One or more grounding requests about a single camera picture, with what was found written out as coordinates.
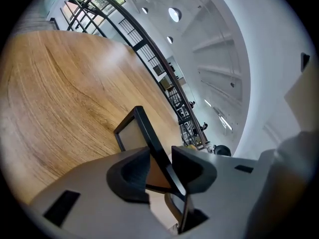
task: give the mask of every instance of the light fixture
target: light fixture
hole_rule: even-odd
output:
[[[220,116],[219,119],[222,121],[222,123],[226,124],[226,126],[228,126],[228,128],[232,131],[232,127],[227,123],[227,121],[224,119],[223,116]]]
[[[149,9],[147,9],[146,7],[143,7],[143,8],[142,8],[142,11],[143,11],[145,14],[148,14]]]
[[[204,100],[211,107],[211,104],[206,99],[204,99]]]
[[[171,37],[171,36],[168,36],[168,37],[167,37],[167,40],[168,40],[168,42],[169,42],[170,44],[172,44],[173,41],[174,41],[174,40],[173,40],[173,37]]]
[[[169,8],[168,13],[170,17],[175,21],[179,22],[181,19],[181,11],[177,8]]]

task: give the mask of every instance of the wood grain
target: wood grain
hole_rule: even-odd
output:
[[[30,200],[73,167],[120,151],[113,130],[144,107],[165,151],[181,145],[177,117],[133,50],[106,38],[38,31],[1,57],[1,165]]]

